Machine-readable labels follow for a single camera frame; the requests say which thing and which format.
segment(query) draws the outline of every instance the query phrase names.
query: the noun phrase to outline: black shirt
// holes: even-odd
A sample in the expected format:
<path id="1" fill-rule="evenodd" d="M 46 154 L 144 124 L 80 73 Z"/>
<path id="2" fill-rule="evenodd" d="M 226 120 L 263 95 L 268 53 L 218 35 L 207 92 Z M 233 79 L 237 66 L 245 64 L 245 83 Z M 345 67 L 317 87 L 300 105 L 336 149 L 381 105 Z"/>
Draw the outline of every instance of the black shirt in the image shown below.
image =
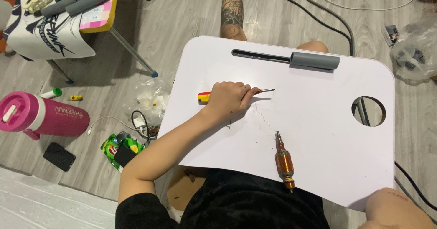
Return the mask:
<path id="1" fill-rule="evenodd" d="M 322 199 L 262 177 L 211 170 L 187 205 L 180 225 L 159 199 L 140 193 L 124 200 L 115 213 L 117 229 L 328 229 Z"/>

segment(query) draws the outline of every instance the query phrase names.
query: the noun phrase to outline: white lap desk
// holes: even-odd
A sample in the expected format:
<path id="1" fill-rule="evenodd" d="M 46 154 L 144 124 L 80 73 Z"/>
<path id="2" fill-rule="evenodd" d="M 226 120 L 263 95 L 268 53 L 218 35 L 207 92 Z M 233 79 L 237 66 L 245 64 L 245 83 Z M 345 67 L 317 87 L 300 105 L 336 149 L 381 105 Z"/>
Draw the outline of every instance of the white lap desk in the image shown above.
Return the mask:
<path id="1" fill-rule="evenodd" d="M 233 49 L 289 57 L 287 47 L 210 36 L 190 40 L 162 121 L 159 136 L 204 106 L 197 94 L 214 83 L 242 81 L 260 89 L 244 116 L 205 135 L 180 165 L 222 168 L 282 182 L 275 163 L 280 131 L 295 168 L 296 187 L 363 211 L 368 197 L 393 187 L 394 92 L 392 72 L 371 59 L 340 57 L 333 73 L 290 68 L 288 64 L 232 56 Z M 352 103 L 361 96 L 379 100 L 386 111 L 376 127 L 359 123 Z"/>

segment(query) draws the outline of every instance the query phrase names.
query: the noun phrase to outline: knee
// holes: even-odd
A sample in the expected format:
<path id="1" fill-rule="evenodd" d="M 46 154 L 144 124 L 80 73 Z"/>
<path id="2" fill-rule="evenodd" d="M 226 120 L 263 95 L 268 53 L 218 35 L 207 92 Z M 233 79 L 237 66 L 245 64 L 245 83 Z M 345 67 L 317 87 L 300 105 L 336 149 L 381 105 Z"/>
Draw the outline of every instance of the knee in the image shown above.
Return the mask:
<path id="1" fill-rule="evenodd" d="M 298 47 L 298 49 L 307 50 L 307 51 L 316 51 L 316 52 L 324 52 L 328 53 L 328 47 L 321 41 L 310 41 L 302 44 Z"/>

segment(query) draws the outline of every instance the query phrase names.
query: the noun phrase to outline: plastic bag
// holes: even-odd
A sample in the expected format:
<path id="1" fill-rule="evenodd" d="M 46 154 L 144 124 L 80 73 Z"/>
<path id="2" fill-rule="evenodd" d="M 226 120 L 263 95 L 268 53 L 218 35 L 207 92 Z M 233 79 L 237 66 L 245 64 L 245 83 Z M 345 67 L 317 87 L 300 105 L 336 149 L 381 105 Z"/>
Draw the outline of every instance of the plastic bag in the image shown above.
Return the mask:
<path id="1" fill-rule="evenodd" d="M 128 120 L 131 121 L 134 110 L 139 110 L 144 114 L 149 127 L 161 125 L 171 88 L 172 85 L 162 78 L 150 78 L 134 84 L 123 105 Z"/>
<path id="2" fill-rule="evenodd" d="M 408 24 L 391 50 L 405 79 L 424 80 L 437 74 L 437 17 Z"/>

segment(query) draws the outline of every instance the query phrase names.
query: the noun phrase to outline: wooden floor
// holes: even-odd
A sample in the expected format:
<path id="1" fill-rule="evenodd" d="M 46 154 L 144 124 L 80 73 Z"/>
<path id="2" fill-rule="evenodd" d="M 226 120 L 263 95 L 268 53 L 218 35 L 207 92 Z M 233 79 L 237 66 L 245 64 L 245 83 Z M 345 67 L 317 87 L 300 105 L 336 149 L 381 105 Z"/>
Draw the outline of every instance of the wooden floor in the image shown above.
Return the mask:
<path id="1" fill-rule="evenodd" d="M 321 20 L 346 32 L 331 15 L 304 0 L 295 0 Z M 427 4 L 414 1 L 396 10 L 375 12 L 347 10 L 315 0 L 340 14 L 352 27 L 356 56 L 377 59 L 392 68 L 390 48 L 381 34 L 384 25 L 402 27 L 423 15 Z M 333 0 L 356 8 L 388 8 L 408 0 Z M 243 0 L 244 27 L 251 42 L 297 47 L 311 41 L 323 41 L 331 53 L 349 54 L 347 40 L 318 24 L 303 10 L 285 0 Z M 170 83 L 178 67 L 183 47 L 199 35 L 219 36 L 221 0 L 135 0 L 119 2 L 115 28 Z M 87 110 L 91 122 L 102 116 L 114 116 L 128 122 L 123 109 L 126 93 L 147 73 L 109 33 L 91 34 L 85 39 L 96 56 L 85 59 L 65 59 L 59 65 L 75 81 L 71 86 L 53 72 L 45 61 L 28 62 L 20 56 L 0 55 L 0 97 L 14 90 L 39 94 L 53 87 L 63 89 L 63 97 L 83 95 L 82 102 L 69 102 Z M 396 160 L 402 165 L 422 192 L 437 204 L 437 86 L 431 81 L 420 84 L 396 79 Z M 42 136 L 38 142 L 23 133 L 0 132 L 0 164 L 35 175 L 44 180 L 73 187 L 104 198 L 117 199 L 119 173 L 101 153 L 101 143 L 112 133 L 127 129 L 113 119 L 100 120 L 91 135 L 75 137 Z M 67 173 L 42 158 L 50 142 L 57 142 L 76 155 Z M 397 176 L 420 205 L 437 218 L 413 192 L 407 179 Z M 161 200 L 165 200 L 166 177 L 156 182 Z M 357 228 L 365 216 L 325 201 L 325 211 L 333 229 Z"/>

